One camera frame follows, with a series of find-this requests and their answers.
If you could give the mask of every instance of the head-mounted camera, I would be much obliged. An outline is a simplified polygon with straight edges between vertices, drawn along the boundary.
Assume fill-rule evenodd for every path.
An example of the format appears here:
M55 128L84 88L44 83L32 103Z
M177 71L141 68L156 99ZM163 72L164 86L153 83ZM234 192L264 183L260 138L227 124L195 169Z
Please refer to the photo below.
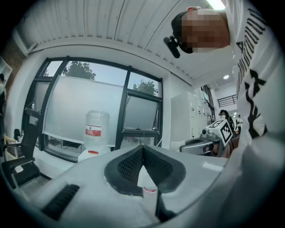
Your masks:
M173 30L173 36L166 37L163 39L163 42L167 45L174 58L179 58L180 53L177 47L179 46L182 51L191 54L193 53L192 48L188 48L187 44L182 43L182 17L187 14L190 10L197 10L201 7L189 7L187 11L181 12L171 21L171 27Z

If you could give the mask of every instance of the window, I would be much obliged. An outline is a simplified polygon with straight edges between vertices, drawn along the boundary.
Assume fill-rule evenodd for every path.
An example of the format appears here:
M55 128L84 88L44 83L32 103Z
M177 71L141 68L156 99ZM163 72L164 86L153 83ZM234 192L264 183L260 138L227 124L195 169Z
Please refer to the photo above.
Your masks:
M159 82L137 73L130 73L128 89L159 96Z
M38 126L38 147L76 162L86 149L84 132L90 110L108 112L108 146L155 145L162 130L162 80L102 60L47 59L27 96L23 129Z

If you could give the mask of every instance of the tree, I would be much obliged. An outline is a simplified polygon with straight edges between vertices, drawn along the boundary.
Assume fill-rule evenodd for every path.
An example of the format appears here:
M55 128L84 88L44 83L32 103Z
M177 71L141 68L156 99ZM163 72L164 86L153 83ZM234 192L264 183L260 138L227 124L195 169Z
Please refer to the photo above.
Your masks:
M141 80L141 83L138 86L134 84L133 89L154 96L157 96L158 94L158 90L155 89L153 81L145 82L144 80Z
M44 77L48 77L49 76L49 70L46 69L45 72L44 72Z
M95 80L96 74L90 69L87 62L72 61L69 68L64 68L63 75L68 77L80 77Z

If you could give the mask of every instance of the black window frame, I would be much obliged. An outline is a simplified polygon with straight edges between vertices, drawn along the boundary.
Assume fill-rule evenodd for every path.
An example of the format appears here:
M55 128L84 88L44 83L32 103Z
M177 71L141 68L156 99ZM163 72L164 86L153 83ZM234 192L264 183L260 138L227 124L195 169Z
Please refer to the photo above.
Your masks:
M62 61L58 69L56 70L55 74L50 77L44 77L43 74L45 70L48 68L49 64L52 61ZM158 143L158 141L162 137L162 129L163 129L163 80L162 78L155 77L149 73L143 72L141 70L135 69L132 66L125 66L119 63L114 63L110 61L105 61L105 60L99 60L99 59L93 59L93 58L85 58L85 57L55 57L55 58L46 58L39 70L37 71L35 78L30 86L25 106L24 106L24 112L23 112L23 118L22 118L22 129L25 130L26 126L29 124L30 121L30 116L33 116L38 119L38 128L39 128L39 139L38 139L38 145L36 145L39 150L45 151L48 154L51 154L55 157L58 157L60 159L77 163L78 159L74 158L72 156L64 156L62 154L59 154L57 152L51 151L47 147L47 142L48 142L48 135L43 134L43 125L44 125L44 120L45 120L45 113L47 111L47 104L49 101L49 97L54 89L54 86L57 82L57 78L62 74L64 68L67 66L67 64L70 61L82 61L82 62L88 62L88 63L96 63L96 64L102 64L102 65L107 65L111 67L116 67L119 69L124 69L126 70L126 79L125 79L125 84L123 86L123 93L122 93L122 99L121 99L121 104L120 104L120 109L119 109L119 115L118 115L118 125L117 125L117 132L116 132L116 145L115 145L115 150L118 150L121 146L121 142L123 137L125 136L130 136L130 137L154 137L155 138L155 144ZM159 83L159 97L149 95L143 92L139 92L136 90L128 89L128 83L130 79L130 73L137 73L140 74L146 78L149 78L151 80L157 81ZM41 111L37 112L34 110L31 110L27 108L27 105L30 102L30 97L33 97L31 93L34 92L35 89L35 84L37 82L49 82L48 89L46 91L43 104L41 107ZM122 130L123 127L123 121L124 121L124 113L125 113L125 108L126 108L126 99L128 95L136 96L138 98L142 99L148 99L152 101L157 101L159 102L158 109L159 109L159 115L158 115L158 131L137 131L137 130L130 130L128 132L124 132Z

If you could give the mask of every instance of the white shirt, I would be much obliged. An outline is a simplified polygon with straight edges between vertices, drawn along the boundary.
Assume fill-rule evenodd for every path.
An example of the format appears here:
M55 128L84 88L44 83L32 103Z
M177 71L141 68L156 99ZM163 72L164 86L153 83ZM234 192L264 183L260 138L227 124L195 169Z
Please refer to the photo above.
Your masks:
M268 131L263 115L276 110L266 109L268 102L259 102L258 106L256 96L273 75L284 75L285 58L271 28L249 1L227 0L227 3L230 46L234 54L232 72L237 84L237 108L243 119L239 147L244 148Z
M237 127L241 126L242 119L241 119L241 118L238 118L238 119L237 119L237 122L238 122L238 124L237 124L236 126L237 126Z

